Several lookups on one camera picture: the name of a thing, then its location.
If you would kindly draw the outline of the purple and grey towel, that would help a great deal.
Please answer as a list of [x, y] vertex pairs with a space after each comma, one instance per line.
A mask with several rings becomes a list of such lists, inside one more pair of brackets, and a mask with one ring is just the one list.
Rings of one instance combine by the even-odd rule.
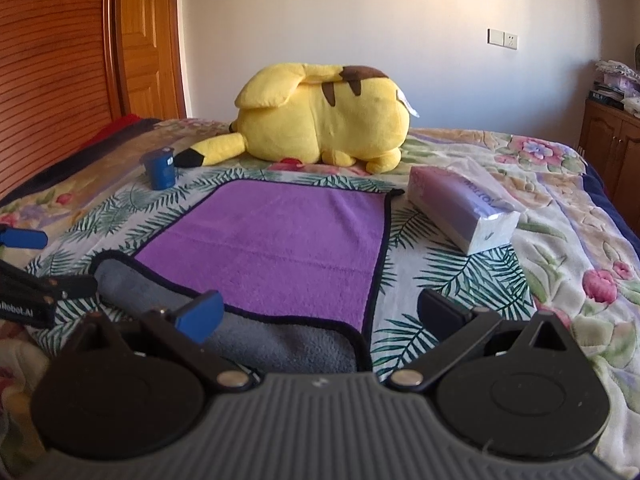
[[393, 199], [234, 180], [133, 252], [101, 252], [90, 270], [100, 296], [131, 316], [219, 292], [224, 318], [204, 348], [254, 370], [367, 372]]

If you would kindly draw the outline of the pink tissue pack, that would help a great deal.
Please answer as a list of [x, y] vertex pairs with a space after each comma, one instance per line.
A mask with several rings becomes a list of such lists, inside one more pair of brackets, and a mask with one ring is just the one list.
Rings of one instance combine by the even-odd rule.
[[408, 200], [465, 255], [511, 243], [526, 207], [480, 164], [450, 159], [442, 166], [414, 166]]

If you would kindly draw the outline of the palm leaf print cloth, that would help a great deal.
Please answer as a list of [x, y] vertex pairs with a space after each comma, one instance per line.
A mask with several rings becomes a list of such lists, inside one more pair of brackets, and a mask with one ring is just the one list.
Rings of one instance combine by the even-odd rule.
[[224, 319], [207, 347], [258, 372], [386, 375], [434, 347], [425, 289], [515, 321], [534, 310], [511, 246], [465, 255], [399, 184], [337, 174], [219, 168], [184, 170], [163, 192], [130, 183], [28, 270], [99, 283], [35, 331], [44, 351], [91, 311], [119, 320], [215, 289]]

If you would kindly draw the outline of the red and dark blanket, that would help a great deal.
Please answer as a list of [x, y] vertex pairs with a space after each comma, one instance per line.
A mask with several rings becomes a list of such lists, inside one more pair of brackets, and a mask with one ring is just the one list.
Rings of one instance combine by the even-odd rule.
[[77, 153], [40, 171], [35, 177], [30, 178], [6, 197], [3, 197], [1, 205], [6, 206], [14, 202], [14, 200], [41, 192], [46, 188], [63, 182], [74, 174], [78, 174], [80, 170], [110, 154], [125, 142], [141, 136], [142, 133], [151, 131], [159, 122], [158, 118], [142, 118], [135, 114], [128, 114], [114, 120], [93, 138], [82, 144]]

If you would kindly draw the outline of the blue plastic cup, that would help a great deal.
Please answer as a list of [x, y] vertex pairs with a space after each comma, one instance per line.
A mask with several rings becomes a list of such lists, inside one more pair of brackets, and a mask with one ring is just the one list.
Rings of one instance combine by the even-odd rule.
[[173, 148], [166, 146], [147, 152], [140, 158], [140, 164], [153, 191], [167, 190], [176, 184]]

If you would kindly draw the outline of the wooden wardrobe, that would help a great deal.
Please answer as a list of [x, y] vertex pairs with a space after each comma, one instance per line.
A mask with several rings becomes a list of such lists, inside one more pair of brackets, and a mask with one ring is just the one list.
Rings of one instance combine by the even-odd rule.
[[128, 114], [186, 116], [178, 0], [1, 0], [1, 193]]

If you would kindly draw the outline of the yellow pikachu plush toy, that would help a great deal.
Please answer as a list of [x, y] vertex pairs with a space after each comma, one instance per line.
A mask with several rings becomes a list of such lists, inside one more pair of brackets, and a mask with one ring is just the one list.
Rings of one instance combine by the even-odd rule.
[[180, 152], [176, 167], [214, 166], [247, 153], [268, 162], [361, 162], [368, 174], [385, 174], [399, 165], [410, 119], [419, 116], [393, 79], [359, 65], [269, 65], [234, 105], [230, 131]]

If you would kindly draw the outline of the wooden side cabinet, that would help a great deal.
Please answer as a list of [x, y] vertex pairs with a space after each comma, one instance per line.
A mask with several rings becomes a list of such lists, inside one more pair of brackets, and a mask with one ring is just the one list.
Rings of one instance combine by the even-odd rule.
[[639, 234], [639, 119], [587, 100], [578, 148], [626, 225]]

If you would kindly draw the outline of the clutter pile on cabinet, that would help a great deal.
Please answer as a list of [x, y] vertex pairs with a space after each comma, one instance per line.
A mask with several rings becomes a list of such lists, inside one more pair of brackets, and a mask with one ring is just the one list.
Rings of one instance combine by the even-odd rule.
[[597, 61], [589, 99], [639, 117], [639, 73], [622, 62]]

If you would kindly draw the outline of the white wall switch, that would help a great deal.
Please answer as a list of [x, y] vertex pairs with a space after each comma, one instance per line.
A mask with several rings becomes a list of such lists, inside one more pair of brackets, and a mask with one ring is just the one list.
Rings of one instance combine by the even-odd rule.
[[518, 50], [518, 36], [498, 29], [488, 29], [487, 42], [495, 47]]

